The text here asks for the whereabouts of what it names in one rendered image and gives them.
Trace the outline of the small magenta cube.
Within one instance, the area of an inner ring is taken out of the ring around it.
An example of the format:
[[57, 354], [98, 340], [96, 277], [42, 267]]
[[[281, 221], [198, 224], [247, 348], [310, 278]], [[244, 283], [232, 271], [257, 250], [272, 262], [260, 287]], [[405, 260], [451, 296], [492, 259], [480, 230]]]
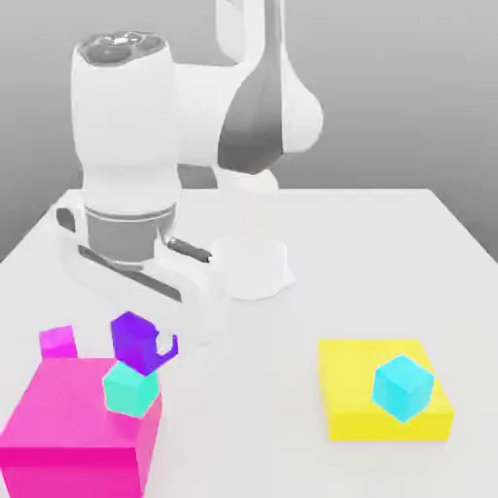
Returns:
[[74, 331], [71, 325], [40, 332], [39, 342], [43, 359], [78, 357]]

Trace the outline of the small mint green cube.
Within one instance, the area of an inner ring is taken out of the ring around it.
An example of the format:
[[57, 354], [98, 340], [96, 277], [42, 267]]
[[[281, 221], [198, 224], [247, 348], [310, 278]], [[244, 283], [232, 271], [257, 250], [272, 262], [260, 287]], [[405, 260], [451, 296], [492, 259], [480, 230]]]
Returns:
[[102, 378], [107, 410], [142, 418], [160, 392], [157, 372], [143, 375], [118, 361]]

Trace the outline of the large pink box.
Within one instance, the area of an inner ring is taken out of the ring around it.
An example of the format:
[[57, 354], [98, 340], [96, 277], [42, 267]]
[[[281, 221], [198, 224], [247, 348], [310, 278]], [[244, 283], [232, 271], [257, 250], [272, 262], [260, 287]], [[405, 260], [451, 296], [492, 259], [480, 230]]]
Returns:
[[0, 434], [9, 498], [145, 498], [162, 400], [141, 417], [107, 410], [112, 358], [45, 359]]

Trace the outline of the large yellow box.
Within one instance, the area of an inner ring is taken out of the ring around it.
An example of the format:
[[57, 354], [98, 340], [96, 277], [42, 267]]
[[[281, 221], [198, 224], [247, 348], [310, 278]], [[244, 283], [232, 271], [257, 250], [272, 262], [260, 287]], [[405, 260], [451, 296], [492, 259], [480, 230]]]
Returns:
[[372, 401], [375, 369], [405, 355], [435, 375], [418, 339], [320, 339], [318, 383], [332, 441], [422, 441], [448, 439], [454, 410], [435, 376], [429, 406], [402, 424]]

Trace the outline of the small cyan cube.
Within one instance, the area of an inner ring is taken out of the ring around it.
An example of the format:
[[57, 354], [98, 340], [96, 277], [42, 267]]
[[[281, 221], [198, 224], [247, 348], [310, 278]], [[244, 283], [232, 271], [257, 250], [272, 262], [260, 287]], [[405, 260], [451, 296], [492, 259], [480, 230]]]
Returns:
[[372, 401], [405, 424], [430, 404], [435, 376], [405, 355], [377, 367]]

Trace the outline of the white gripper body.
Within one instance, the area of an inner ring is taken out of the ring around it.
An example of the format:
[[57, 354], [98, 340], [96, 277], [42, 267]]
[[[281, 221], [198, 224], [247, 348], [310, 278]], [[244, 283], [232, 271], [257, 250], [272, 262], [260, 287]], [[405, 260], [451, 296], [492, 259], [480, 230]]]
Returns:
[[215, 268], [168, 248], [160, 237], [155, 240], [153, 258], [139, 263], [112, 262], [70, 231], [59, 232], [57, 242], [71, 279], [121, 309], [204, 311], [215, 307], [223, 295]]

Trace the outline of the small purple cube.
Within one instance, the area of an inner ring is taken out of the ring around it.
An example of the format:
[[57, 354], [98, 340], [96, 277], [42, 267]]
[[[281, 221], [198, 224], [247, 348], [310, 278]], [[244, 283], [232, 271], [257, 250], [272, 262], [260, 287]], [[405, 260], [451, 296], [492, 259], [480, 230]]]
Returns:
[[178, 338], [172, 336], [171, 348], [159, 354], [159, 331], [147, 319], [127, 311], [111, 322], [115, 357], [140, 374], [148, 376], [178, 355]]

